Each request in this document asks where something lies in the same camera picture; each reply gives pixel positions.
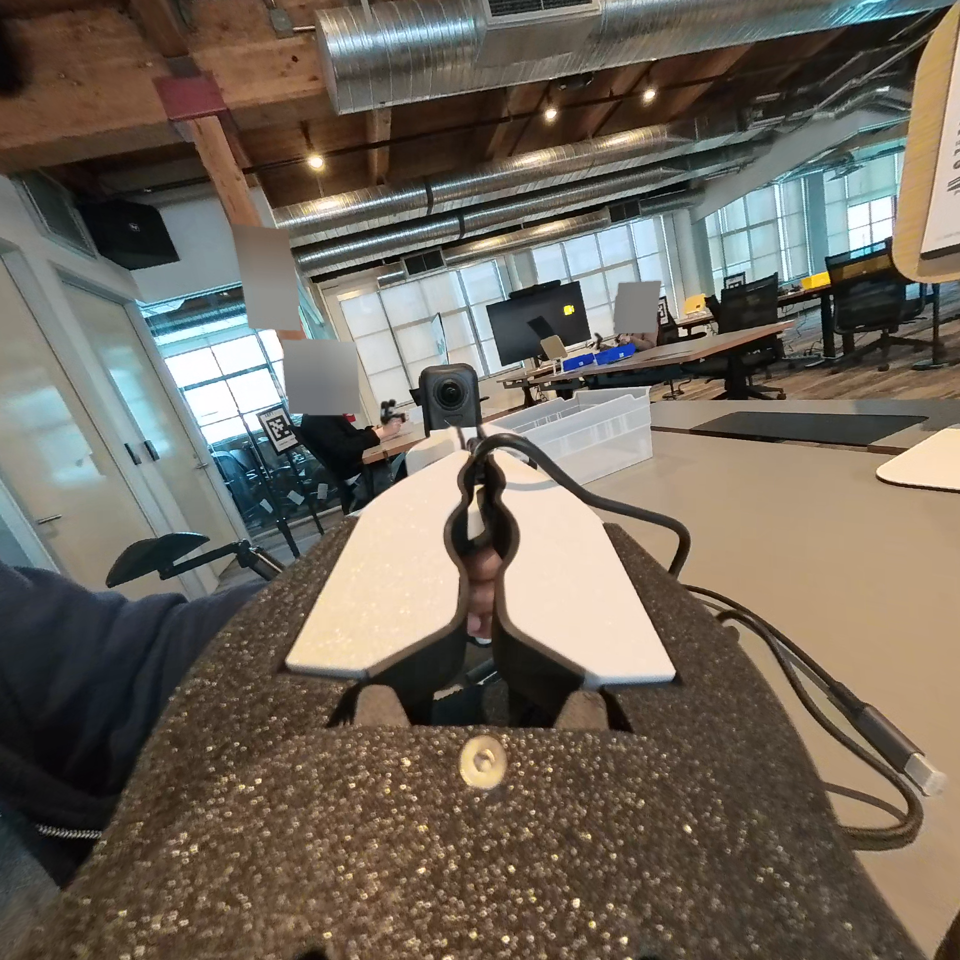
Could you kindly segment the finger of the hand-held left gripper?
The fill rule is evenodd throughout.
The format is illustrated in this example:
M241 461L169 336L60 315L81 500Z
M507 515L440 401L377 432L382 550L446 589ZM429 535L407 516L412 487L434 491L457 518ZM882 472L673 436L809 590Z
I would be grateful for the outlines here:
M405 453L408 478L449 459L457 471L470 461L470 450L462 431L434 431Z

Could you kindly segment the black office chair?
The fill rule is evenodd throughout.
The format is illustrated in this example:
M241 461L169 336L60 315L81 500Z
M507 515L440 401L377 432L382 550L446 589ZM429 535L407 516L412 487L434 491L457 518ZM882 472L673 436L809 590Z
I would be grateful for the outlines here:
M273 581L285 570L278 559L246 539L197 554L209 541L207 536L198 533L171 533L138 540L114 561L105 586L114 589L153 573L166 581L222 559L234 559L241 569L251 571L266 582Z
M720 334L755 330L778 321L779 274L775 271L736 287L725 289L719 302ZM784 358L779 334L743 343L724 353L726 360L724 391L719 400L761 400L772 388L754 387L752 376L768 374Z
M926 295L908 300L909 280L896 268L893 240L861 246L824 258L830 281L832 324L841 335L843 355L832 369L834 374L859 364L872 352L879 352L880 372L889 370L890 349L905 346L914 353L925 342L898 335L900 328L918 317L926 306Z

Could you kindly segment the clear plastic bin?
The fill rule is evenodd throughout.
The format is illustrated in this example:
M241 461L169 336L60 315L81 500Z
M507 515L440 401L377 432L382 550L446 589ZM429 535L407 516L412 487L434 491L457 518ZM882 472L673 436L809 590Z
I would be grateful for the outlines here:
M524 436L581 485L653 457L648 387L577 390L484 428Z

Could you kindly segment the wooden desk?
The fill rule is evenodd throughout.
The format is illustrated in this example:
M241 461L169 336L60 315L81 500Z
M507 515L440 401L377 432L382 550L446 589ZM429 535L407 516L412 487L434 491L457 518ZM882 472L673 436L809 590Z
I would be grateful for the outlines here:
M674 343L657 346L655 348L634 353L606 365L591 363L572 370L561 370L557 373L549 371L520 371L506 373L496 378L496 382L507 389L522 389L529 391L533 387L553 388L579 380L588 380L602 376L632 374L634 372L653 370L664 367L681 367L690 365L714 355L737 354L748 346L778 337L796 324L793 317L779 320L774 323L758 327L736 330L724 334L717 334L705 338L684 338Z

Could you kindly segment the white document stand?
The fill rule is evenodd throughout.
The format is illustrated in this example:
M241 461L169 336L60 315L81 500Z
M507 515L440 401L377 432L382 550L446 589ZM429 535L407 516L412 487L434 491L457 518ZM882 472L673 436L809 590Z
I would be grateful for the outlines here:
M954 424L883 462L875 476L892 486L958 494L959 466L959 424Z

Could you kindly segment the black wall speaker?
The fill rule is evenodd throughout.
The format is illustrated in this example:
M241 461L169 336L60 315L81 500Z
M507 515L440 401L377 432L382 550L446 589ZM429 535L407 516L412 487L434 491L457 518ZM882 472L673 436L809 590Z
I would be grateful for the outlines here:
M136 271L181 260L161 212L126 198L80 201L78 214L103 258Z

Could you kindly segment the printed tag sign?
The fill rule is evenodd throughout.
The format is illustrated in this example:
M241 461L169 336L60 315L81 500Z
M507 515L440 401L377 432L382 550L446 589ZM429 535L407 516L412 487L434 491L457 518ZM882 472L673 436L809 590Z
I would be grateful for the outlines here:
M301 445L296 426L283 404L256 413L256 419L276 455L286 454Z

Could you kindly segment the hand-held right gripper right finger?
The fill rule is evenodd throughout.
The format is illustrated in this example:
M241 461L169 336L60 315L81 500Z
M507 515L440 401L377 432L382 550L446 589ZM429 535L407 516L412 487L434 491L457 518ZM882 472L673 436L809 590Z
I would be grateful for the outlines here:
M510 690L661 686L676 668L599 515L506 450L484 464L503 555L492 651Z

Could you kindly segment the metal air duct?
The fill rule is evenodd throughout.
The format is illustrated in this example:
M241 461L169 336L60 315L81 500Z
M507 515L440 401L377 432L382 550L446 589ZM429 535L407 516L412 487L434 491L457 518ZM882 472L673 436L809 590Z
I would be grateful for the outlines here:
M310 278L363 272L393 263L405 271L406 260L417 257L444 267L606 230L613 224L607 204L467 235L461 235L460 222L460 217L445 218L430 226L398 227L382 235L354 235L296 246L292 250L294 264Z
M327 234L432 215L462 201L483 201L591 178L671 158L694 149L692 123L643 126L483 163L460 173L432 174L345 191L273 210L276 225L295 236Z
M931 12L939 1L362 2L316 13L336 114Z

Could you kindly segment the black display screen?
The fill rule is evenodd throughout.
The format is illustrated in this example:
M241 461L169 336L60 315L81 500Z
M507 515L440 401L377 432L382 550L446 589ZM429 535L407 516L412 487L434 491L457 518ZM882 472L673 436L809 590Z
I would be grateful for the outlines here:
M579 281L549 281L513 292L486 306L486 318L502 367L546 358L542 341L552 336L564 347L592 339Z

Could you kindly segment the printed instruction board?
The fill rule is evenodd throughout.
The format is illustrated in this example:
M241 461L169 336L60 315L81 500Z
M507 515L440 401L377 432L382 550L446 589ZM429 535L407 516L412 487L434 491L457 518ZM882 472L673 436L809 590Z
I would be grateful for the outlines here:
M934 30L915 78L892 244L912 282L959 277L958 10Z

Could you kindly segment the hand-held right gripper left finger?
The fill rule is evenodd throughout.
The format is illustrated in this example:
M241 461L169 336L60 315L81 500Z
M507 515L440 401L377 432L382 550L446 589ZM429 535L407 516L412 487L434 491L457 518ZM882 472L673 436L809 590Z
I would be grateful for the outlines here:
M285 666L371 681L454 635L469 583L453 531L472 495L468 451L452 451L372 500L353 526Z

